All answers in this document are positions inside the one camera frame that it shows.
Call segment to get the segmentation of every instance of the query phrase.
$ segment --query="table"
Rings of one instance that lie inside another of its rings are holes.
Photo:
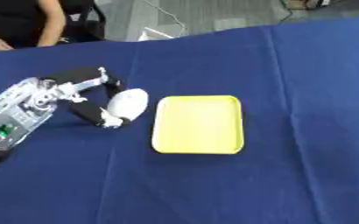
[[[359,18],[0,52],[0,92],[79,66],[107,67],[151,105],[113,130],[60,109],[0,168],[0,224],[359,223]],[[246,147],[153,151],[168,95],[236,96]]]

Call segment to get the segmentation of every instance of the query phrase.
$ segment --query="person's arm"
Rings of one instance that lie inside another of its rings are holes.
[[[59,41],[66,19],[59,0],[38,0],[39,8],[46,15],[45,28],[38,46],[53,46]]]

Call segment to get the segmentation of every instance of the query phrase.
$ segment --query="white object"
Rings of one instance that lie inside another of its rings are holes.
[[[140,38],[138,38],[138,41],[156,40],[156,39],[173,39],[173,37],[163,32],[155,31],[151,28],[145,27]]]
[[[148,106],[148,94],[140,88],[130,89],[116,94],[109,102],[111,116],[134,121],[142,115]]]

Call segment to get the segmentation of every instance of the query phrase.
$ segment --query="black clothing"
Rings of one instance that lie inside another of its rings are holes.
[[[35,46],[44,22],[38,0],[0,0],[0,39],[11,46]]]

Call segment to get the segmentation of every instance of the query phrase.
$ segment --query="person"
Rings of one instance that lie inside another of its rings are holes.
[[[0,51],[56,45],[65,24],[59,0],[0,0]]]

